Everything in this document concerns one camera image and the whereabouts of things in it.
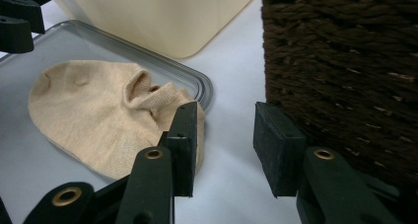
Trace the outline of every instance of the brown wicker basket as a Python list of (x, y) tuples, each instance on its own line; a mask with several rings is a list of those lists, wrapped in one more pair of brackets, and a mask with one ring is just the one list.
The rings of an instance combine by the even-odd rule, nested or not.
[(262, 0), (267, 103), (356, 169), (418, 185), (418, 0)]

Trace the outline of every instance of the white plastic container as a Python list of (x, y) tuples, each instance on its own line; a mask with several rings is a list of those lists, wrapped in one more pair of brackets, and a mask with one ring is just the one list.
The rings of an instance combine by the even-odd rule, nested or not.
[(54, 0), (72, 19), (183, 58), (201, 49), (250, 0)]

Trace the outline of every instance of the metal grommet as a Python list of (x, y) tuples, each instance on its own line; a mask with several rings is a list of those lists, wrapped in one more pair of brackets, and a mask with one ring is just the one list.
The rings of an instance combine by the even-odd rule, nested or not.
[(145, 157), (148, 159), (159, 159), (163, 157), (163, 152), (160, 150), (151, 150), (145, 154)]
[(66, 206), (76, 201), (81, 193), (79, 187), (67, 187), (53, 197), (52, 204), (54, 206)]
[(314, 154), (323, 160), (333, 160), (335, 158), (334, 154), (324, 149), (318, 149), (314, 151)]

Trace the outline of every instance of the beige sock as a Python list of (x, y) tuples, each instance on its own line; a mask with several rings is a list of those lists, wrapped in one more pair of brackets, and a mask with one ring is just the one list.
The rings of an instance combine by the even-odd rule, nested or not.
[[(193, 100), (172, 83), (152, 85), (134, 63), (63, 62), (46, 69), (29, 98), (31, 118), (46, 138), (89, 168), (114, 179), (136, 154), (156, 146), (176, 109)], [(198, 107), (196, 171), (203, 157), (204, 112)]]

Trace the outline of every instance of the hole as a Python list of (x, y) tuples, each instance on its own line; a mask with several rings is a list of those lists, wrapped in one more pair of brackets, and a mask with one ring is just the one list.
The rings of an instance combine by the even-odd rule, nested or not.
[(76, 201), (81, 193), (79, 187), (67, 187), (53, 197), (52, 204), (54, 206), (66, 206)]
[(73, 198), (75, 195), (76, 195), (76, 193), (74, 191), (67, 191), (67, 192), (64, 192), (59, 197), (59, 199), (61, 199), (61, 200), (69, 200), (69, 199)]
[(332, 154), (329, 151), (323, 150), (323, 149), (319, 149), (319, 150), (314, 151), (314, 154), (318, 158), (323, 159), (323, 160), (332, 160), (332, 159), (335, 158), (334, 154)]
[(151, 212), (144, 211), (136, 215), (135, 219), (133, 220), (133, 223), (135, 224), (149, 224), (151, 223), (151, 220), (153, 219)]
[(145, 157), (148, 159), (159, 159), (163, 156), (163, 152), (159, 150), (151, 150), (145, 154)]

